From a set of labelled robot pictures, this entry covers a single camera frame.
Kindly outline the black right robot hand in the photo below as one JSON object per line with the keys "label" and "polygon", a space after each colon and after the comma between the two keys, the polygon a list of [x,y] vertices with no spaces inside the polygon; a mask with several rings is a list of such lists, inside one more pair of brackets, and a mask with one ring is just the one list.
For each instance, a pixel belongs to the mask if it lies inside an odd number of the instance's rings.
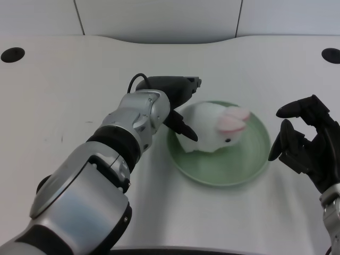
{"label": "black right robot hand", "polygon": [[[280,131],[271,147],[268,160],[279,159],[298,174],[307,175],[320,193],[339,183],[339,123],[315,95],[281,107]],[[294,129],[289,118],[301,118],[316,129],[310,141]]]}

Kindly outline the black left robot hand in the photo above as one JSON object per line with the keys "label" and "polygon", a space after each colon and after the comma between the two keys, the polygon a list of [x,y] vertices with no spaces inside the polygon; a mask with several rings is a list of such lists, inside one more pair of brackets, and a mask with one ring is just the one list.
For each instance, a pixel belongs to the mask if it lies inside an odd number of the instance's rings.
{"label": "black left robot hand", "polygon": [[136,90],[163,91],[169,99],[171,109],[163,123],[175,133],[197,142],[196,133],[185,124],[184,117],[175,110],[186,103],[200,86],[201,79],[197,76],[150,76],[148,81],[139,82]]}

